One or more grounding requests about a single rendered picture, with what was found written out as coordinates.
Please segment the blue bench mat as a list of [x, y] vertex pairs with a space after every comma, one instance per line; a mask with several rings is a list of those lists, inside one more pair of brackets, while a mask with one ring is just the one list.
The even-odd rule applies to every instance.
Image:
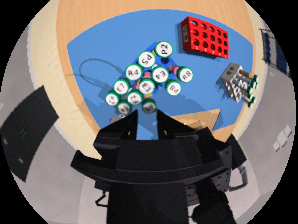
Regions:
[[[181, 22], [187, 16], [207, 21], [228, 32], [228, 59], [205, 53], [183, 50]], [[235, 102], [221, 79], [231, 62], [252, 74], [253, 44], [229, 26], [212, 18], [182, 10], [147, 9], [121, 14], [85, 30], [67, 44], [72, 71], [81, 95], [101, 128], [110, 124], [113, 116], [122, 114], [110, 106], [105, 96], [138, 55], [152, 43], [167, 41], [173, 47], [170, 56], [178, 66], [191, 68], [193, 79], [181, 82], [181, 92], [170, 96], [165, 86], [152, 97], [157, 109], [168, 116], [221, 109], [212, 131], [235, 124], [244, 102]], [[156, 111], [147, 114], [138, 109], [136, 140], [158, 140]], [[125, 116], [129, 115], [125, 114]]]

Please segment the red tube rack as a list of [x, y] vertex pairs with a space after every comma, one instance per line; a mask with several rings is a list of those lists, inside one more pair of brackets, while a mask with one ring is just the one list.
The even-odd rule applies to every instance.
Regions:
[[[195, 24], [191, 23], [191, 21]], [[201, 24], [203, 26], [201, 26]], [[211, 29], [209, 29], [209, 27]], [[195, 51], [228, 59], [229, 43], [227, 31], [211, 23], [190, 16], [186, 17], [181, 22], [181, 29], [183, 50]]]

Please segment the white tube cap with printed label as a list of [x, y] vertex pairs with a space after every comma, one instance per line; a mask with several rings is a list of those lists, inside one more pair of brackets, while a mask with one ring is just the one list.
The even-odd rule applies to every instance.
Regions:
[[176, 96], [181, 92], [181, 84], [175, 80], [168, 78], [167, 82], [165, 83], [165, 90], [170, 96]]

